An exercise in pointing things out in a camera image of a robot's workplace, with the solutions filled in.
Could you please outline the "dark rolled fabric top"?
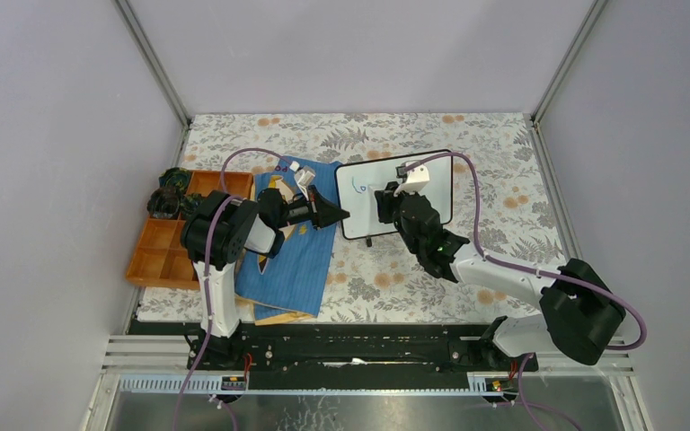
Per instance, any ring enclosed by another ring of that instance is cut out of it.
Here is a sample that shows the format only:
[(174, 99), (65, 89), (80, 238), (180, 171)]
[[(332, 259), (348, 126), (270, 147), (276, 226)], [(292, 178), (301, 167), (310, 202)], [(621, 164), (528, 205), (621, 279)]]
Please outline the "dark rolled fabric top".
[(160, 188), (174, 188), (184, 193), (190, 185), (192, 171), (181, 168), (172, 167), (163, 172), (158, 178)]

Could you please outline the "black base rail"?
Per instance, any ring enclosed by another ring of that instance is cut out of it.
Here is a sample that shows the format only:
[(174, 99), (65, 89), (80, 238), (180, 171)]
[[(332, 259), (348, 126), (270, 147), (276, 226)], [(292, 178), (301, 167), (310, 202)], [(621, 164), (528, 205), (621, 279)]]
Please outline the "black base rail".
[(469, 388), (470, 373), (517, 376), (523, 357), (508, 357), (482, 325), (240, 324), (228, 339), (202, 347), (189, 330), (189, 365), (236, 371), (252, 390), (443, 391)]

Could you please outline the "floral tablecloth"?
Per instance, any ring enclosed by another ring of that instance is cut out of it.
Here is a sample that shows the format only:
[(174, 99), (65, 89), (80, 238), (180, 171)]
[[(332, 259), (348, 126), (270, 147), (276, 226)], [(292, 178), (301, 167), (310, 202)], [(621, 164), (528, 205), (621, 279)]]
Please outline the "floral tablecloth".
[[(254, 174), (279, 154), (353, 163), (449, 149), (455, 161), (449, 229), (480, 235), (487, 251), (530, 262), (564, 261), (553, 206), (523, 113), (203, 114), (194, 120), (180, 164)], [(488, 322), (534, 308), (487, 287), (428, 276), (391, 234), (371, 243), (336, 236), (320, 322)]]

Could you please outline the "wooden compartment tray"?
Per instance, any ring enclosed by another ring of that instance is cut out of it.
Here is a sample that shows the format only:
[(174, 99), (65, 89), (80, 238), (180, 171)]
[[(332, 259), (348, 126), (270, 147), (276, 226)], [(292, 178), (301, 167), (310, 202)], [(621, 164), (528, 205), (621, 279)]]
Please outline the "wooden compartment tray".
[[(189, 187), (181, 195), (199, 193), (204, 198), (221, 188), (220, 173), (192, 171)], [(188, 252), (181, 246), (181, 232), (186, 220), (147, 219), (139, 235), (125, 274), (134, 286), (165, 287), (181, 290), (199, 289)]]

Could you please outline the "black framed whiteboard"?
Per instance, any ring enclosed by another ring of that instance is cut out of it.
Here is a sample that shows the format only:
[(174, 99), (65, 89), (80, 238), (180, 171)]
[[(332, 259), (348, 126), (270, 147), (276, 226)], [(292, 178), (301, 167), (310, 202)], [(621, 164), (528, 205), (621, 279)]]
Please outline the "black framed whiteboard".
[(394, 217), (410, 195), (428, 200), (441, 224), (453, 220), (454, 174), (448, 149), (347, 163), (334, 171), (337, 196), (349, 217), (341, 221), (347, 240), (396, 232)]

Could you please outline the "dark rolled fabric left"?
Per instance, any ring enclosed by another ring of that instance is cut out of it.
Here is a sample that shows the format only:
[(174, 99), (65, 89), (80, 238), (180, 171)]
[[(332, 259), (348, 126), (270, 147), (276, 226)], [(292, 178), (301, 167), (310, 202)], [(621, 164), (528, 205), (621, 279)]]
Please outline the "dark rolled fabric left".
[(150, 218), (177, 219), (181, 212), (181, 192), (173, 186), (155, 190), (146, 203), (146, 211)]

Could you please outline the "dark rolled fabric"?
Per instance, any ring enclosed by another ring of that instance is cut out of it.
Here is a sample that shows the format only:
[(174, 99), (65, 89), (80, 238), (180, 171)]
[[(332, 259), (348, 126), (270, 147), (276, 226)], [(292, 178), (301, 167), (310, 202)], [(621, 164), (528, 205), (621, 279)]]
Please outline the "dark rolled fabric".
[(181, 192), (173, 186), (155, 190), (146, 203), (146, 211), (150, 218), (177, 219), (181, 212)]
[(203, 202), (204, 197), (199, 193), (191, 193), (181, 196), (180, 219), (189, 219)]
[(160, 188), (174, 188), (184, 193), (190, 185), (192, 171), (181, 168), (172, 167), (163, 172), (158, 178)]

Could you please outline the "dark rolled fabric middle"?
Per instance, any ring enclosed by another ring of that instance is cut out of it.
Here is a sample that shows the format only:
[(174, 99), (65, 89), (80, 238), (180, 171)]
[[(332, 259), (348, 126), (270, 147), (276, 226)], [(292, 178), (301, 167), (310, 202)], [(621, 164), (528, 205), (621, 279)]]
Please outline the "dark rolled fabric middle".
[(199, 193), (191, 193), (181, 196), (180, 219), (189, 219), (203, 202), (204, 197)]

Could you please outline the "blue pikachu cloth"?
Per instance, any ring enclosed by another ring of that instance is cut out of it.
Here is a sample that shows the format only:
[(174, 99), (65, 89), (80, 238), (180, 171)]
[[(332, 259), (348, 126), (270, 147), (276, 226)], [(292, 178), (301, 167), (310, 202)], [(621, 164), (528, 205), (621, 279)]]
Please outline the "blue pikachu cloth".
[[(339, 162), (319, 163), (286, 156), (315, 172), (313, 185), (324, 198), (339, 205), (335, 169)], [(289, 200), (300, 194), (292, 171), (280, 162), (273, 171), (254, 175), (253, 197), (261, 191), (278, 189)], [(317, 317), (326, 286), (336, 224), (322, 229), (303, 222), (280, 229), (285, 242), (279, 254), (268, 259), (247, 251), (235, 279), (238, 299), (252, 304), (252, 319), (257, 325), (273, 325)]]

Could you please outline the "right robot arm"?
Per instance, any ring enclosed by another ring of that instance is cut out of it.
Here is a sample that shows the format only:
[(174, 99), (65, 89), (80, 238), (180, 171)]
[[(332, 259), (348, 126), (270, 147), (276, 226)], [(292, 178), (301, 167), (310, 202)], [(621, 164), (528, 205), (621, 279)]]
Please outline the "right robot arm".
[(526, 318), (500, 317), (479, 346), (484, 365), (500, 370), (514, 357), (552, 348), (583, 365), (595, 365), (609, 347), (626, 309), (585, 261), (557, 267), (505, 261), (479, 251), (448, 231), (419, 193), (391, 181), (374, 193), (378, 220), (391, 224), (426, 273), (454, 283), (484, 286), (535, 307)]

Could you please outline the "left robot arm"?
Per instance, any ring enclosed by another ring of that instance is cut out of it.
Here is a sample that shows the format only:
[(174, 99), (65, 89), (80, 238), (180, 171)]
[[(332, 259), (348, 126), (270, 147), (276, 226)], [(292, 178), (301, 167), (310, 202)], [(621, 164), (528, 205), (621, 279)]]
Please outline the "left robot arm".
[(235, 267), (244, 252), (273, 259), (282, 250), (282, 230), (310, 224), (316, 230), (349, 218), (349, 211), (328, 200), (311, 185), (292, 198), (266, 188), (255, 200), (211, 191), (188, 216), (181, 232), (198, 275), (202, 298), (199, 353), (220, 368), (240, 363), (243, 346), (234, 332), (240, 318), (235, 305)]

